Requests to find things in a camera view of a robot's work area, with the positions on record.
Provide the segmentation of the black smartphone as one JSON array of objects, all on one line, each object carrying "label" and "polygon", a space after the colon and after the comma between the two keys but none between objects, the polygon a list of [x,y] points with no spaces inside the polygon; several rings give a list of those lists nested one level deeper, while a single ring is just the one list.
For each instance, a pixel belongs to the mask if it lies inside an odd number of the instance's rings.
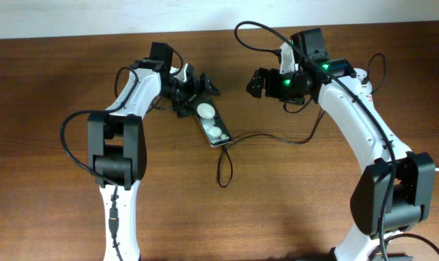
[{"label": "black smartphone", "polygon": [[217,108],[210,98],[199,99],[194,105],[196,118],[210,146],[218,147],[232,141]]}]

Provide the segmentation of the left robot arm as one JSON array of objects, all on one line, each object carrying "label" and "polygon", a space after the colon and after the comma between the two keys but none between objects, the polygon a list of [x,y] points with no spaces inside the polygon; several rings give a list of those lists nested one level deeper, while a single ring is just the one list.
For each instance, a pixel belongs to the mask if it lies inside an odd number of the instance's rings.
[{"label": "left robot arm", "polygon": [[105,215],[105,260],[140,260],[136,236],[136,198],[146,172],[143,118],[160,96],[172,102],[178,117],[194,115],[204,94],[219,91],[206,75],[196,77],[190,65],[172,67],[175,50],[154,42],[147,58],[129,66],[129,78],[115,102],[88,117],[88,164]]}]

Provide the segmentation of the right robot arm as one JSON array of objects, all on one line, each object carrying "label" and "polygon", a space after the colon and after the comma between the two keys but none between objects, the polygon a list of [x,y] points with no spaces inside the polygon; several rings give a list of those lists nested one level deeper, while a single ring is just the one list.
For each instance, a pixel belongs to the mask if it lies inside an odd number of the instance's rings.
[{"label": "right robot arm", "polygon": [[369,73],[331,59],[319,28],[293,34],[275,54],[280,68],[257,69],[247,92],[294,104],[310,96],[340,128],[361,170],[350,199],[354,225],[327,259],[386,260],[389,242],[428,219],[435,163],[386,125],[372,101]]}]

